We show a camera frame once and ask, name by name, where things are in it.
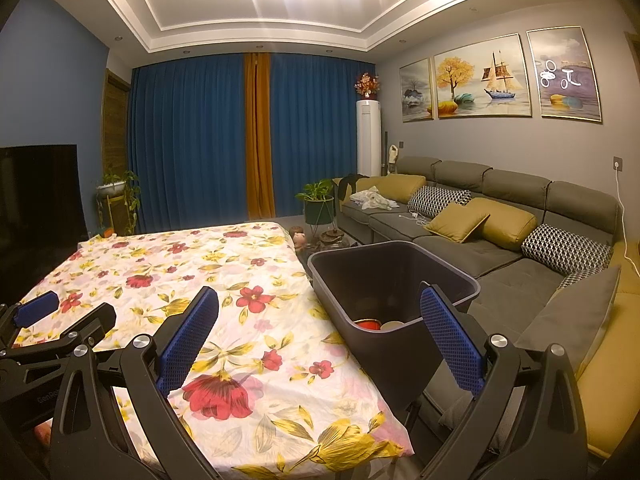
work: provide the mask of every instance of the green plant pot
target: green plant pot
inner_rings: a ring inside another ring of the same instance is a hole
[[[305,200],[305,222],[326,225],[334,221],[334,197],[327,200]]]

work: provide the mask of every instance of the wall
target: wall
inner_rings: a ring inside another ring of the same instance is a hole
[[[584,29],[600,91],[603,124],[543,119],[527,30],[563,25]],[[566,180],[616,194],[613,156],[624,160],[619,174],[627,233],[640,235],[640,82],[624,35],[633,27],[615,0],[568,3],[516,10],[429,40],[379,63],[383,131],[389,142],[404,140],[403,153],[480,162],[500,170]],[[533,118],[459,118],[402,123],[401,66],[459,46],[518,32],[525,60]]]
[[[108,49],[53,0],[21,0],[0,32],[0,145],[77,144],[82,208],[98,227]]]
[[[116,56],[113,50],[109,51],[109,57],[107,58],[107,68],[111,70],[116,76],[124,79],[124,81],[131,84],[132,68],[118,56]]]

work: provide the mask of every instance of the floral tablecloth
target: floral tablecloth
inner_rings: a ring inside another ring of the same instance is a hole
[[[107,302],[116,326],[96,349],[120,348],[153,334],[204,285],[217,291],[220,315],[168,400],[224,478],[302,478],[413,453],[274,223],[92,238],[25,297],[53,290],[60,306],[17,343],[56,339]],[[140,457],[157,465],[127,391],[116,395]]]

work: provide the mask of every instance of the curtain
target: curtain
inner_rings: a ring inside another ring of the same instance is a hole
[[[276,216],[271,179],[269,54],[244,54],[246,202],[249,220]]]
[[[134,70],[129,167],[142,232],[246,220],[243,72],[242,54]]]
[[[305,184],[355,173],[354,89],[375,65],[305,54],[271,55],[271,158],[278,216],[302,213]]]

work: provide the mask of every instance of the trash can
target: trash can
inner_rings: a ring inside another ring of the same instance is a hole
[[[442,356],[420,316],[420,282],[438,285],[461,312],[479,283],[424,248],[404,241],[323,251],[308,261],[318,299],[391,410],[400,414],[420,396]],[[404,325],[381,332],[361,319]]]

